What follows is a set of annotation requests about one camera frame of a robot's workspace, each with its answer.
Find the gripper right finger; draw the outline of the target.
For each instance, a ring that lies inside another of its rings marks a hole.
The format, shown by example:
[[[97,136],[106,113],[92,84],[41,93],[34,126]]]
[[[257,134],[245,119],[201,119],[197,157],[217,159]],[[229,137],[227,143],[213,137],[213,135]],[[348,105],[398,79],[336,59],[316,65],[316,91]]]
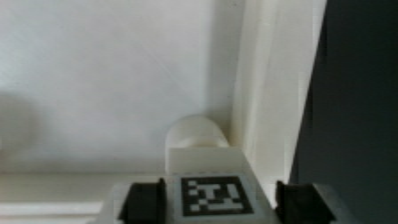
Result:
[[[277,182],[275,202],[275,213],[282,224],[330,224],[336,220],[311,184]]]

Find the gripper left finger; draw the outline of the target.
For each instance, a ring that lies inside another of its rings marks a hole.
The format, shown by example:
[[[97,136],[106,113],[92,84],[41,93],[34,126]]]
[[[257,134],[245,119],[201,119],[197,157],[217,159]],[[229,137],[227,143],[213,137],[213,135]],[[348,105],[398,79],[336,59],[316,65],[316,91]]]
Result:
[[[167,192],[165,180],[133,183],[117,219],[122,224],[165,224]]]

